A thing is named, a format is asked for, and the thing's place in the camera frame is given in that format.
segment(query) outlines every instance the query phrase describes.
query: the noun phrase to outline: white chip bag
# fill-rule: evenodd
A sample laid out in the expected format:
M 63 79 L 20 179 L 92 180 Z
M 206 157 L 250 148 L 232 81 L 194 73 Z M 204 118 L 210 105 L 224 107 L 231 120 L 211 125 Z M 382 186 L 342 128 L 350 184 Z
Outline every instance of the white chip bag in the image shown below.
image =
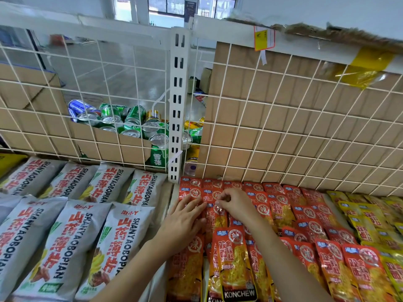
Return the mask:
M 43 240 L 67 198 L 23 198 L 0 226 L 0 300 L 13 290 L 18 277 Z
M 154 209 L 113 203 L 92 259 L 89 276 L 75 296 L 77 300 L 92 299 L 134 257 L 147 232 Z
M 167 174 L 163 173 L 151 173 L 136 169 L 123 203 L 142 207 L 156 207 L 166 176 Z
M 69 200 L 53 224 L 42 258 L 13 293 L 16 299 L 71 301 L 91 248 L 110 204 Z
M 64 164 L 65 161 L 31 157 L 0 184 L 0 192 L 8 195 L 36 196 Z
M 101 162 L 98 171 L 80 196 L 80 199 L 89 203 L 111 203 L 116 201 L 122 185 L 133 171 L 133 168 Z
M 17 206 L 24 196 L 0 195 L 0 224 L 7 218 L 8 214 Z
M 88 166 L 69 161 L 39 198 L 68 197 L 69 199 L 78 199 L 98 167 L 98 165 Z

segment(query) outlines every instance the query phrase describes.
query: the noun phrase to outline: cardboard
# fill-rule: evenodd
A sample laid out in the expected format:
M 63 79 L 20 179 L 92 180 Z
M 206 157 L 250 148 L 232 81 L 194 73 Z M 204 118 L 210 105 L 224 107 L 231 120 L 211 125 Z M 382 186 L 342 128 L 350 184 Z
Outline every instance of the cardboard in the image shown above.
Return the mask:
M 115 133 L 72 122 L 62 91 L 42 87 L 47 83 L 41 70 L 17 65 L 14 69 L 22 82 L 33 86 L 24 86 L 28 100 L 21 85 L 2 81 L 17 77 L 9 65 L 0 64 L 0 95 L 5 103 L 0 100 L 0 134 L 11 148 L 71 157 L 81 157 L 81 150 L 91 159 L 116 163 L 144 164 L 150 157 L 148 140 L 143 140 L 143 153 L 141 139 L 119 135 L 118 140 Z M 51 86 L 60 88 L 54 72 L 46 71 L 45 76 Z
M 210 82 L 211 82 L 211 74 L 212 70 L 209 68 L 203 68 L 203 72 L 201 73 L 200 78 L 200 89 L 204 93 L 208 93 L 210 89 Z
M 209 88 L 211 95 L 220 95 L 225 71 L 225 65 L 222 64 L 227 61 L 228 51 L 229 44 L 217 43 L 215 64 Z M 296 185 L 308 172 L 326 144 L 329 143 L 320 155 L 320 158 L 326 159 L 326 161 L 318 160 L 308 174 L 324 177 L 335 164 L 335 161 L 345 152 L 340 162 L 327 175 L 328 179 L 320 186 L 321 188 L 334 188 L 353 169 L 354 165 L 351 163 L 358 163 L 367 152 L 370 151 L 361 162 L 364 165 L 358 166 L 351 172 L 347 180 L 362 182 L 393 151 L 393 149 L 386 147 L 372 148 L 372 144 L 375 144 L 385 132 L 378 145 L 394 148 L 403 139 L 403 126 L 401 124 L 393 124 L 390 127 L 391 123 L 374 120 L 370 120 L 365 129 L 358 134 L 361 128 L 365 126 L 366 118 L 373 114 L 388 94 L 384 90 L 390 90 L 393 86 L 391 81 L 396 80 L 394 74 L 389 75 L 385 81 L 371 85 L 372 89 L 364 90 L 350 111 L 350 115 L 358 117 L 347 117 L 336 131 L 345 118 L 345 114 L 360 94 L 360 89 L 348 85 L 338 85 L 333 91 L 336 84 L 322 76 L 319 69 L 315 77 L 320 80 L 312 81 L 301 103 L 310 79 L 318 66 L 318 60 L 292 56 L 287 74 L 293 76 L 285 75 L 279 88 L 290 55 L 273 51 L 266 51 L 267 65 L 263 66 L 261 63 L 258 65 L 258 69 L 267 72 L 256 72 L 241 121 L 258 57 L 259 53 L 252 48 L 232 45 L 229 64 L 249 69 L 231 66 L 227 68 L 219 109 L 218 98 L 208 97 L 205 100 L 205 124 L 198 160 L 199 163 L 206 163 L 208 147 L 211 142 L 205 177 L 222 176 L 228 161 L 225 180 L 241 180 L 245 172 L 243 168 L 246 168 L 249 163 L 250 169 L 246 172 L 244 180 L 276 182 L 285 176 L 283 183 Z M 402 85 L 397 85 L 395 89 L 400 91 Z M 330 96 L 324 111 L 337 114 L 321 114 L 320 111 Z M 302 109 L 297 111 L 300 103 Z M 375 113 L 374 119 L 394 121 L 402 110 L 403 94 L 391 93 Z M 226 126 L 215 125 L 213 128 L 212 123 L 215 120 L 216 123 Z M 241 126 L 237 138 L 234 140 L 240 121 Z M 357 137 L 355 142 L 362 144 L 351 144 L 355 137 Z M 402 162 L 403 151 L 397 149 L 382 166 L 398 168 Z M 204 167 L 204 164 L 198 165 L 197 177 L 203 175 Z M 392 170 L 378 169 L 368 178 L 367 182 L 380 184 L 391 172 Z M 389 178 L 384 184 L 398 186 L 401 184 L 401 175 L 400 171 L 396 172 L 395 176 Z M 301 186 L 315 188 L 320 180 L 320 178 L 306 177 Z M 357 186 L 356 183 L 345 182 L 340 189 L 351 191 Z M 373 185 L 363 184 L 357 193 L 369 193 L 374 188 Z M 387 194 L 391 190 L 392 188 L 380 187 L 376 194 Z

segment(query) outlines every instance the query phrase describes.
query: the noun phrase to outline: blue can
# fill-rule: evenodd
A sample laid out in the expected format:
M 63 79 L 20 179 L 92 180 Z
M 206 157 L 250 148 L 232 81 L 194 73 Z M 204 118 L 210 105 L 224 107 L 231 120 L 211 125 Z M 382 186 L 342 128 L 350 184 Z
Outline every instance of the blue can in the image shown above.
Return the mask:
M 99 116 L 101 116 L 101 111 L 97 110 L 95 107 L 80 101 L 78 99 L 74 99 L 73 101 L 70 101 L 68 103 L 69 109 L 73 110 L 76 114 L 80 113 L 85 113 L 85 110 L 87 109 L 87 112 L 95 112 L 98 113 Z
M 71 109 L 70 107 L 68 108 L 68 114 L 70 114 L 71 116 L 71 120 L 75 123 L 77 123 L 77 119 L 75 119 L 74 117 L 77 117 L 77 113 Z

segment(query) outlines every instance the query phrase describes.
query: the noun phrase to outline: person's left hand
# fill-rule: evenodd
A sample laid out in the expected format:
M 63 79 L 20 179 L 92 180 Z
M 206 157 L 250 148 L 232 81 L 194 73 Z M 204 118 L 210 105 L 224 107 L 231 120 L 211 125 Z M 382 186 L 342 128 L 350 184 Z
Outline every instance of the person's left hand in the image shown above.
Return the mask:
M 197 219 L 207 203 L 200 203 L 201 197 L 192 201 L 190 194 L 176 200 L 153 238 L 155 245 L 169 258 L 182 251 L 206 224 L 206 219 Z

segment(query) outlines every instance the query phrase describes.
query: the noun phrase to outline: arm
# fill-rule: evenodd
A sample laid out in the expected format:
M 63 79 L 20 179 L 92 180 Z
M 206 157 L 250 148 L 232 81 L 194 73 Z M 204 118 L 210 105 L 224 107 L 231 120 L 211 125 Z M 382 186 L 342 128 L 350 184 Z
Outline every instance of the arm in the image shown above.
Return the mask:
M 159 267 L 184 249 L 205 224 L 197 219 L 206 207 L 200 197 L 177 199 L 155 237 L 144 244 L 138 254 L 91 302 L 138 301 Z
M 226 189 L 220 199 L 216 204 L 241 221 L 252 233 L 282 301 L 333 301 L 315 277 L 279 240 L 269 222 L 260 217 L 244 191 Z

